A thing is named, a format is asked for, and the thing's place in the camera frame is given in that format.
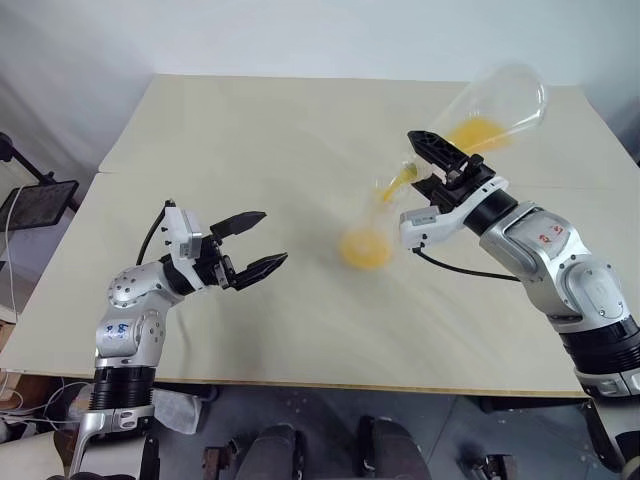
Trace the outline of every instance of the white wall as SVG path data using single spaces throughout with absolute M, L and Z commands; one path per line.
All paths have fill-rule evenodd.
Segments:
M 86 181 L 152 72 L 468 80 L 518 59 L 640 148 L 639 25 L 637 0 L 0 0 L 0 130 Z

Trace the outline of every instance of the floor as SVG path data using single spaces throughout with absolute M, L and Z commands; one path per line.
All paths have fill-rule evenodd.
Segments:
M 250 439 L 276 423 L 304 432 L 307 478 L 353 476 L 356 427 L 362 415 L 390 417 L 420 445 L 434 480 L 465 480 L 459 462 L 470 453 L 514 455 L 518 480 L 605 480 L 616 475 L 591 450 L 577 406 L 484 413 L 476 399 L 418 393 L 279 387 L 221 387 L 203 410 L 198 433 L 159 426 L 161 479 L 202 478 L 206 446 Z M 222 480 L 229 480 L 223 475 Z

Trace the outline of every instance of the wooden table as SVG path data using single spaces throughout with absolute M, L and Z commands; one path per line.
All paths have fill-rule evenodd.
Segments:
M 400 249 L 369 273 L 337 254 L 373 179 L 393 173 L 408 151 L 406 132 L 426 128 L 461 88 L 157 77 L 101 165 L 0 366 L 92 374 L 107 285 L 134 263 L 171 197 L 202 225 L 267 212 L 225 241 L 238 269 L 282 251 L 289 259 L 245 291 L 213 289 L 171 310 L 161 380 L 582 395 L 559 338 L 519 285 L 441 270 Z M 512 195 L 570 219 L 617 268 L 638 312 L 640 171 L 579 89 L 552 89 L 535 138 L 486 160 L 511 181 Z M 401 203 L 399 210 L 417 208 L 424 199 L 411 192 Z M 465 231 L 430 253 L 502 271 L 477 243 Z M 156 238 L 147 258 L 163 253 Z

